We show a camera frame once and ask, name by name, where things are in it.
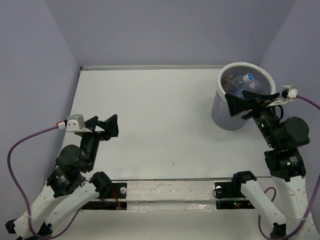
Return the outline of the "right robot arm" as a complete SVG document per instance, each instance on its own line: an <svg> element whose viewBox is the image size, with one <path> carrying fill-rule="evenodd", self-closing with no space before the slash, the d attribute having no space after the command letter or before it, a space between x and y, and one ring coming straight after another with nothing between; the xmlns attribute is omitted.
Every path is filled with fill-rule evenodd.
<svg viewBox="0 0 320 240"><path fill-rule="evenodd" d="M318 240L311 214L320 183L317 182L311 199L307 198L306 169L299 148L310 143L309 127L299 117L282 121L276 107L299 98L296 89L263 95L244 90L243 97L225 94L232 117L243 114L242 119L253 119L269 151L264 153L265 163L276 185L274 192L280 197L283 209L278 210L260 188L257 178L250 171L232 176L230 190L235 196L244 195L272 227L267 240Z"/></svg>

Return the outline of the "blue label water bottle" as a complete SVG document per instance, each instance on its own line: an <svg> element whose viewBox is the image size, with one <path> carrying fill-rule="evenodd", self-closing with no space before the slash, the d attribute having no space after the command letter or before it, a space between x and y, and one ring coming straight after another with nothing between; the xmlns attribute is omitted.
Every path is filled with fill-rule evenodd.
<svg viewBox="0 0 320 240"><path fill-rule="evenodd" d="M261 90L261 84L256 80L251 73L243 76L241 91L249 91L258 93Z"/></svg>

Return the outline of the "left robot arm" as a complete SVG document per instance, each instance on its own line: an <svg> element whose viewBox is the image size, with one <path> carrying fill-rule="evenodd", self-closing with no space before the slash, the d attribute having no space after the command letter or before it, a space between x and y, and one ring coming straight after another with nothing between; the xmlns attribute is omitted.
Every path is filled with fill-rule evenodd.
<svg viewBox="0 0 320 240"><path fill-rule="evenodd" d="M55 238L53 230L58 224L71 214L77 215L91 200L104 201L108 195L117 198L113 182L103 171L94 173L90 179L84 177L85 173L94 169L100 142L118 137L117 114L104 121L97 116L84 120L81 114L71 115L55 126L34 133L34 136L52 130L65 130L80 136L80 144L69 144L62 148L53 172L33 203L29 202L11 166L13 150L31 137L19 140L7 154L8 170L24 199L26 212L17 219L9 220L5 228L19 240L52 240Z"/></svg>

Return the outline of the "clear bottle white cap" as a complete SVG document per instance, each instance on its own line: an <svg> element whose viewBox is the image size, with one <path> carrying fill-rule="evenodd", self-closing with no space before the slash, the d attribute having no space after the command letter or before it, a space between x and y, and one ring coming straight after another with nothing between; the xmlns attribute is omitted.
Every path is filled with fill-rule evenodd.
<svg viewBox="0 0 320 240"><path fill-rule="evenodd" d="M225 92L227 94L231 94L236 97L242 98L243 76L245 75L239 75L234 77L225 87Z"/></svg>

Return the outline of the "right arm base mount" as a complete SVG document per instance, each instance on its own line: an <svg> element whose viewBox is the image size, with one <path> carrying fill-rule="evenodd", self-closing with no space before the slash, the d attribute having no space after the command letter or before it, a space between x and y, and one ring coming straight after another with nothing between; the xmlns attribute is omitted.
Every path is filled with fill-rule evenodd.
<svg viewBox="0 0 320 240"><path fill-rule="evenodd" d="M213 197L217 210L250 210L255 207L240 191L234 189L229 181L214 183Z"/></svg>

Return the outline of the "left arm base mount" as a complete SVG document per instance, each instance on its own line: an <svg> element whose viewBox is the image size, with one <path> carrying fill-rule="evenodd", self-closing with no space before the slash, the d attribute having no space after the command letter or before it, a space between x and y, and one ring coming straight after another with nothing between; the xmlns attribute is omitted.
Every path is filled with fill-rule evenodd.
<svg viewBox="0 0 320 240"><path fill-rule="evenodd" d="M127 190L126 182L114 182L108 194L90 200L81 207L81 210L125 211L128 205Z"/></svg>

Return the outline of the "red cap clear bottle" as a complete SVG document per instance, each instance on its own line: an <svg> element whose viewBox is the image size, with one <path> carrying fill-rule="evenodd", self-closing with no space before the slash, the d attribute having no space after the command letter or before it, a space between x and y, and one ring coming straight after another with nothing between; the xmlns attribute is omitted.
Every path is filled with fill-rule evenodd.
<svg viewBox="0 0 320 240"><path fill-rule="evenodd" d="M226 76L224 77L224 79L222 80L222 82L221 82L222 87L225 88L225 87L228 85L228 83L229 83L234 77L235 77L234 74L228 74L228 75L226 75Z"/></svg>

